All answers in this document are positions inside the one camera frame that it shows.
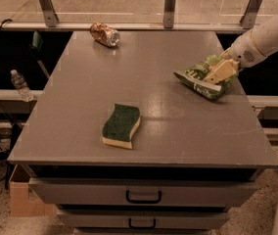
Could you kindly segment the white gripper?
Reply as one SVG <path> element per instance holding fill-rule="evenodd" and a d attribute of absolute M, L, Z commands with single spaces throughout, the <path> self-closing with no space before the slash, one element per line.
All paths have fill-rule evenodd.
<path fill-rule="evenodd" d="M 238 66 L 251 68 L 265 60 L 256 45 L 251 30 L 240 35 L 230 46 L 224 50 L 220 57 L 225 60 L 219 61 L 216 65 L 209 66 L 209 73 L 204 81 L 210 84 L 217 84 L 238 71 Z"/>

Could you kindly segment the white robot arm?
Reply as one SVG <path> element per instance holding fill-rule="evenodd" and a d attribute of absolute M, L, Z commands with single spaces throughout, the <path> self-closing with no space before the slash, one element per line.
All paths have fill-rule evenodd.
<path fill-rule="evenodd" d="M 251 68 L 276 52 L 278 52 L 278 15 L 239 36 L 221 54 L 222 60 L 210 68 L 204 81 L 217 84 L 234 75 L 239 68 Z"/>

